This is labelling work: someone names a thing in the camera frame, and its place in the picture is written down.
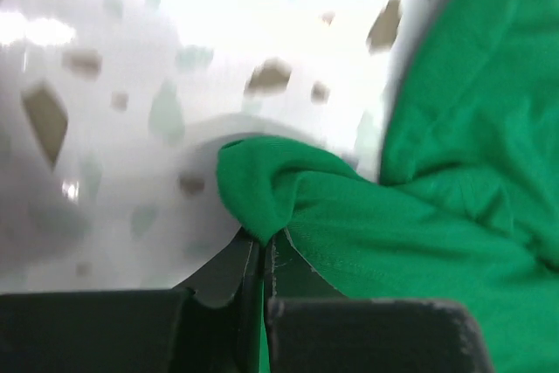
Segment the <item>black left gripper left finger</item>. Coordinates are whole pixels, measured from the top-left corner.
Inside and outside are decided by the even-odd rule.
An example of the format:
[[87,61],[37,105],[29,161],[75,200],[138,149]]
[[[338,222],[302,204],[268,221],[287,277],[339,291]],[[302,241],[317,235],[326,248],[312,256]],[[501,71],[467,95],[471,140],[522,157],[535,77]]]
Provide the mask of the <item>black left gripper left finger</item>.
[[4,372],[255,372],[260,246],[240,232],[170,289],[5,294]]

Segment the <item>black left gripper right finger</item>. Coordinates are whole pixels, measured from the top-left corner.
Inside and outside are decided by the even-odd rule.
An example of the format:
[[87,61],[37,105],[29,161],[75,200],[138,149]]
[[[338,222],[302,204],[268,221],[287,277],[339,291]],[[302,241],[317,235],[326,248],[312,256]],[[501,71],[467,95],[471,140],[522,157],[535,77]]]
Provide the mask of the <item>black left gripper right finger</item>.
[[273,372],[489,373],[480,327],[441,299],[350,299],[284,232],[266,248],[265,319]]

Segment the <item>green t-shirt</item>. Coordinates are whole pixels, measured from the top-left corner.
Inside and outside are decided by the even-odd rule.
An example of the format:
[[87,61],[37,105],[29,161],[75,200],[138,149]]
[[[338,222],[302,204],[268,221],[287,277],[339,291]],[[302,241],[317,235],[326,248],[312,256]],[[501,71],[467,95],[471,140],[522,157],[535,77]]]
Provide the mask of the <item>green t-shirt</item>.
[[450,0],[415,53],[372,183],[271,136],[217,159],[227,210],[352,298],[446,298],[499,372],[558,369],[558,0]]

